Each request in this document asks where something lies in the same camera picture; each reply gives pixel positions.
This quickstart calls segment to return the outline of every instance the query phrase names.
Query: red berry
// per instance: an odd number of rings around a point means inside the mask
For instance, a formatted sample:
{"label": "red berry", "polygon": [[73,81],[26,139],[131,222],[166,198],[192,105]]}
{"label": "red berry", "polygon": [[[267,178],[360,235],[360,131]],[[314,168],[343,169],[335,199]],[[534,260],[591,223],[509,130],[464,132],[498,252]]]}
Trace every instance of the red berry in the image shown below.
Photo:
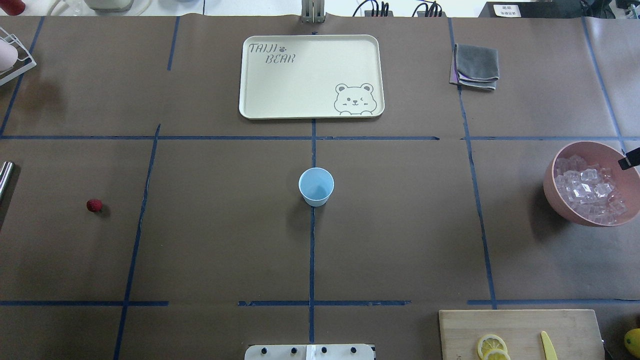
{"label": "red berry", "polygon": [[98,199],[91,199],[86,202],[86,209],[91,211],[92,213],[97,213],[102,210],[102,201]]}

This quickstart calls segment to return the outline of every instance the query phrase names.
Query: pink bowl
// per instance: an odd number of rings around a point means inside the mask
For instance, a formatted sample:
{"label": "pink bowl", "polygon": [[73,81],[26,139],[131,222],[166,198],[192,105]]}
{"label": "pink bowl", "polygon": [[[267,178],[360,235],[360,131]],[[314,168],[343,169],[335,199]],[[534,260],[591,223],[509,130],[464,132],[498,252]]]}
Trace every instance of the pink bowl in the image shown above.
{"label": "pink bowl", "polygon": [[[610,168],[613,172],[613,179],[616,181],[616,188],[625,199],[628,211],[617,217],[617,222],[613,225],[602,225],[592,222],[576,213],[567,203],[560,197],[560,193],[556,188],[554,181],[554,167],[556,159],[570,158],[573,155],[582,156],[587,164],[600,164],[603,168]],[[551,161],[545,174],[543,187],[545,196],[551,207],[559,213],[563,218],[575,222],[576,224],[609,227],[619,226],[631,221],[638,211],[640,211],[640,176],[635,168],[628,170],[620,169],[618,160],[624,158],[616,149],[599,142],[574,142],[563,147]]]}

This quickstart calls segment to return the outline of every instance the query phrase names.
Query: bowl of ice cubes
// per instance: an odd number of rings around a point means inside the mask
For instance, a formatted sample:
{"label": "bowl of ice cubes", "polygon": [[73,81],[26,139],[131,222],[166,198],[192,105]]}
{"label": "bowl of ice cubes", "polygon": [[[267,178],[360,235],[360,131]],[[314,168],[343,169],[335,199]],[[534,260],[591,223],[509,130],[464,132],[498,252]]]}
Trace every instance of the bowl of ice cubes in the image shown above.
{"label": "bowl of ice cubes", "polygon": [[547,168],[543,187],[551,207],[576,224],[619,226],[640,211],[640,176],[622,170],[624,158],[598,142],[574,142],[563,147]]}

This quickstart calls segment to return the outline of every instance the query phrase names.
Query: blue cup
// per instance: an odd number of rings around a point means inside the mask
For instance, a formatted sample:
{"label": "blue cup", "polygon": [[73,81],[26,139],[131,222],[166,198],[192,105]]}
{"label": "blue cup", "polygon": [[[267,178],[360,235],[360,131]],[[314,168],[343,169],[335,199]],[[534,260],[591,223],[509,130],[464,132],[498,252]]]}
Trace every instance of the blue cup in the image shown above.
{"label": "blue cup", "polygon": [[298,188],[307,204],[322,206],[333,192],[333,176],[323,168],[312,167],[300,175]]}

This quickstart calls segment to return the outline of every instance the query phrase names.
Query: wooden cutting board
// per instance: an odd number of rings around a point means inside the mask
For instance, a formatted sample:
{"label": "wooden cutting board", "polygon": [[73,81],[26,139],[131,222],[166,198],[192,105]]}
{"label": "wooden cutting board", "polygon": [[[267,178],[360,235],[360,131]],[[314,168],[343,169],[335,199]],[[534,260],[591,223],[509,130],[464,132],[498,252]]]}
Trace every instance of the wooden cutting board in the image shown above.
{"label": "wooden cutting board", "polygon": [[512,360],[545,360],[546,331],[558,360],[602,360],[604,349],[593,310],[440,310],[444,360],[479,360],[477,341],[500,336]]}

